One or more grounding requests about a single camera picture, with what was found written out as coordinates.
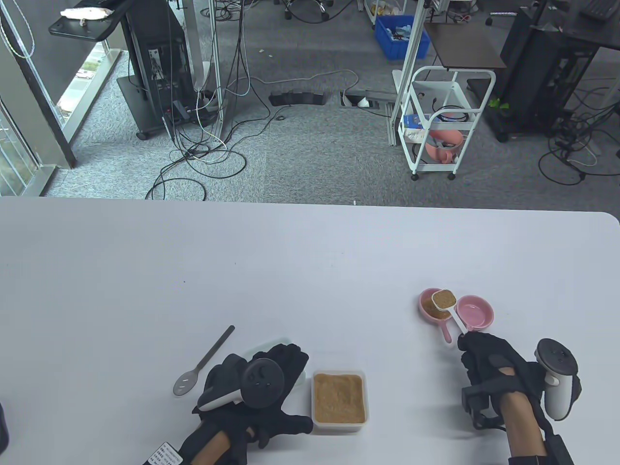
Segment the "person's left hand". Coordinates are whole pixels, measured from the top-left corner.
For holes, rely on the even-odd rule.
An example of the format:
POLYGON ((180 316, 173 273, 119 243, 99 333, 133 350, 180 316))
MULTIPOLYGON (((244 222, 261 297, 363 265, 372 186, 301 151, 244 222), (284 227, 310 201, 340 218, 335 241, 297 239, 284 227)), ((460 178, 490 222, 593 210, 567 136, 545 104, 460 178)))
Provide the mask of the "person's left hand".
POLYGON ((249 443, 262 449, 277 435, 310 434, 310 417, 282 410, 308 359, 299 346, 279 344, 251 361, 233 354, 212 368, 193 410, 200 426, 179 449, 182 463, 245 465, 249 443))

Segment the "person's right hand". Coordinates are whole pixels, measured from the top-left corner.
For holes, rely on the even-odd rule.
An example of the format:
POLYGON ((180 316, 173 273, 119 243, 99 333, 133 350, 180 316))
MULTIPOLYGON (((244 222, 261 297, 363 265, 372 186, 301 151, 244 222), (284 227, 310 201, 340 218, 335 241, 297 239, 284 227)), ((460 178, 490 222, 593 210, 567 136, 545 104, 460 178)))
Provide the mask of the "person's right hand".
POLYGON ((467 332, 458 337, 457 347, 463 352, 461 361, 472 386, 507 379, 510 375, 501 369, 512 369, 517 380, 505 381, 504 385, 540 403, 545 369, 538 362, 526 361, 505 339, 489 333, 467 332))

